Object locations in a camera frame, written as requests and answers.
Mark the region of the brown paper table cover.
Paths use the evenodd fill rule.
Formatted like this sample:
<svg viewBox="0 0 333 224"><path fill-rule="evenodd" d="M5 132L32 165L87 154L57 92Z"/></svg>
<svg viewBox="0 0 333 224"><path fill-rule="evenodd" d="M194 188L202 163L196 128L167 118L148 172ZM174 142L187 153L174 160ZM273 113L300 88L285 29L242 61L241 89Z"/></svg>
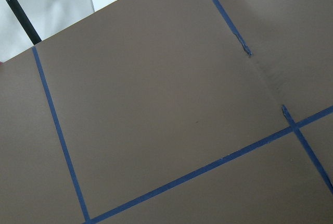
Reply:
<svg viewBox="0 0 333 224"><path fill-rule="evenodd" d="M119 0L1 65L1 223L332 223L332 0Z"/></svg>

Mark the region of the black tripod pole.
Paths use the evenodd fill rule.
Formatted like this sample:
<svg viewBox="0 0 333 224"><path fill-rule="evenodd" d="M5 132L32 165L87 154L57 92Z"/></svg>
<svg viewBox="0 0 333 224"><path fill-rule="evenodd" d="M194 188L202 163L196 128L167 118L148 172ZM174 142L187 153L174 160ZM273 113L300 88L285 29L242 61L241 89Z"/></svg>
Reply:
<svg viewBox="0 0 333 224"><path fill-rule="evenodd" d="M21 24L22 28L24 29L25 33L31 40L31 42L36 45L37 43L41 42L41 38L36 32L34 26L32 25L31 21L27 17L26 13L24 12L23 8L21 7L18 0L5 0L9 5L10 9L14 13L15 17Z"/></svg>

